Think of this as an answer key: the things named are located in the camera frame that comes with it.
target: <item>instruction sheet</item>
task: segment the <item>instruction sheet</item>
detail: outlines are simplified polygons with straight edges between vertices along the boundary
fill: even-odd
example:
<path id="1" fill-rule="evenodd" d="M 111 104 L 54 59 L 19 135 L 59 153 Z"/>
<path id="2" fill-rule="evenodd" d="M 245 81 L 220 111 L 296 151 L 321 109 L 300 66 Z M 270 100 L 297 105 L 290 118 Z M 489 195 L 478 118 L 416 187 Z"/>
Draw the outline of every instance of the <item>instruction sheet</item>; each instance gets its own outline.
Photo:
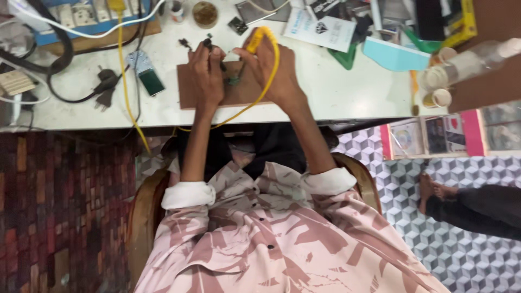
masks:
<path id="1" fill-rule="evenodd" d="M 284 36 L 347 52 L 355 27 L 355 22 L 329 16 L 315 21 L 306 10 L 293 8 Z"/>

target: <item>bare foot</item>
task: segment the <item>bare foot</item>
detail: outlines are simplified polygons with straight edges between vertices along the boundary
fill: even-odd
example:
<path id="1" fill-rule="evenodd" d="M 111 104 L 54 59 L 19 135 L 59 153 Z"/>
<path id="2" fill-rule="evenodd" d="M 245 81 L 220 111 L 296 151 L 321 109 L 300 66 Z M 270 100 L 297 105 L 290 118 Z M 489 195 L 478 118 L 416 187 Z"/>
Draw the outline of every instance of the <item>bare foot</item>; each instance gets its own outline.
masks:
<path id="1" fill-rule="evenodd" d="M 432 178 L 430 178 L 429 174 L 420 174 L 420 206 L 418 209 L 422 214 L 425 214 L 427 209 L 427 200 L 434 194 L 432 183 Z"/>
<path id="2" fill-rule="evenodd" d="M 441 199 L 449 199 L 456 196 L 456 192 L 458 187 L 448 187 L 436 182 L 432 182 L 432 186 L 434 187 L 434 194 Z"/>

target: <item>black pants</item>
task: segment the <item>black pants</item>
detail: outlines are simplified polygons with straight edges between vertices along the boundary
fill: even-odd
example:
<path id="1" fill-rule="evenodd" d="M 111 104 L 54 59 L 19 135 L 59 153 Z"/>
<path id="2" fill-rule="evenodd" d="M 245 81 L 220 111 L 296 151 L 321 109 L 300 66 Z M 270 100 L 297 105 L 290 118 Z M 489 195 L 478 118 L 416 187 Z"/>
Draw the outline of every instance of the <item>black pants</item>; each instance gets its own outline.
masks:
<path id="1" fill-rule="evenodd" d="M 180 131 L 178 134 L 179 166 L 181 168 L 189 135 L 184 131 Z M 255 146 L 255 158 L 243 170 L 253 180 L 262 174 L 266 162 L 290 167 L 301 174 L 306 171 L 306 157 L 291 123 L 259 124 L 254 129 L 252 140 Z M 220 128 L 212 129 L 206 153 L 204 181 L 210 181 L 231 160 L 231 151 L 224 134 Z"/>
<path id="2" fill-rule="evenodd" d="M 431 196 L 426 214 L 461 229 L 521 241 L 521 189 L 499 185 L 460 188 L 453 200 Z"/>

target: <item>white shirt cuff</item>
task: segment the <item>white shirt cuff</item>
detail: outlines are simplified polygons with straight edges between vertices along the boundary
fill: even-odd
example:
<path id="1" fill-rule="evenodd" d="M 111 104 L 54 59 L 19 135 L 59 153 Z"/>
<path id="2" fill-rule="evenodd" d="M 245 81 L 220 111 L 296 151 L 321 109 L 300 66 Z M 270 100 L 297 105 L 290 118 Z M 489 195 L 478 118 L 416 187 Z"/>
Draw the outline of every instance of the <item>white shirt cuff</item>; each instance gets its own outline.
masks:
<path id="1" fill-rule="evenodd" d="M 311 194 L 336 196 L 353 188 L 356 178 L 345 168 L 334 168 L 316 175 L 306 172 L 302 174 L 300 184 Z"/>
<path id="2" fill-rule="evenodd" d="M 165 189 L 161 207 L 165 210 L 172 210 L 203 204 L 212 205 L 214 203 L 215 189 L 213 186 L 203 181 L 183 181 Z"/>

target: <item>white desk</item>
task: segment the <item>white desk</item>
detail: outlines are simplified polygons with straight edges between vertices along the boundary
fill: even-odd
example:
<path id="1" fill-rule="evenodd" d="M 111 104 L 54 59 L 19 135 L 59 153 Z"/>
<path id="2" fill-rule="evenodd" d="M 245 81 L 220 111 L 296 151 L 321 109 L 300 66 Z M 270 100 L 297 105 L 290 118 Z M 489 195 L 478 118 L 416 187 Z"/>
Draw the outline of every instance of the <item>white desk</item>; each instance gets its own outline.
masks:
<path id="1" fill-rule="evenodd" d="M 138 121 L 142 127 L 190 125 L 194 111 L 182 111 L 179 108 L 179 88 L 177 84 L 178 64 L 188 62 L 187 49 L 182 47 L 178 39 L 186 38 L 193 47 L 211 33 L 212 42 L 226 52 L 241 46 L 251 32 L 251 28 L 242 36 L 232 31 L 227 23 L 237 16 L 234 3 L 240 0 L 215 0 L 219 9 L 217 25 L 204 30 L 195 25 L 189 12 L 188 19 L 181 25 L 175 24 L 165 14 L 162 21 L 163 31 L 160 34 L 147 36 L 142 50 L 152 60 L 159 78 L 166 91 L 156 97 L 149 97 L 141 86 L 141 117 Z M 407 117 L 411 116 L 411 86 L 408 72 L 392 72 L 380 67 L 372 59 L 366 57 L 361 48 L 356 52 L 352 70 L 345 70 L 325 48 L 291 38 L 281 36 L 286 23 L 276 21 L 259 21 L 253 26 L 270 27 L 279 42 L 293 50 L 296 55 L 296 72 L 299 84 L 307 94 L 313 116 L 316 120 L 339 120 L 357 118 Z M 125 56 L 135 50 L 137 41 L 124 48 Z M 52 58 L 35 54 L 41 63 L 50 62 Z M 233 53 L 228 54 L 225 61 L 238 60 Z M 72 64 L 63 72 L 53 77 L 56 91 L 68 99 L 80 99 L 89 94 L 99 83 L 98 66 L 113 69 L 119 74 L 117 50 L 84 54 L 74 57 Z M 134 115 L 137 114 L 137 97 L 132 71 L 128 71 L 127 82 Z M 45 129 L 94 129 L 130 127 L 131 122 L 125 111 L 123 87 L 121 82 L 114 92 L 112 107 L 105 112 L 101 108 L 94 109 L 96 99 L 81 104 L 67 104 L 52 97 L 49 101 L 35 107 L 34 126 Z M 241 107 L 221 108 L 217 111 L 213 122 L 219 123 L 237 113 Z M 420 107 L 421 115 L 443 115 L 446 108 L 425 109 Z M 287 115 L 276 105 L 265 104 L 254 106 L 231 123 L 256 123 L 270 121 L 288 121 Z"/>

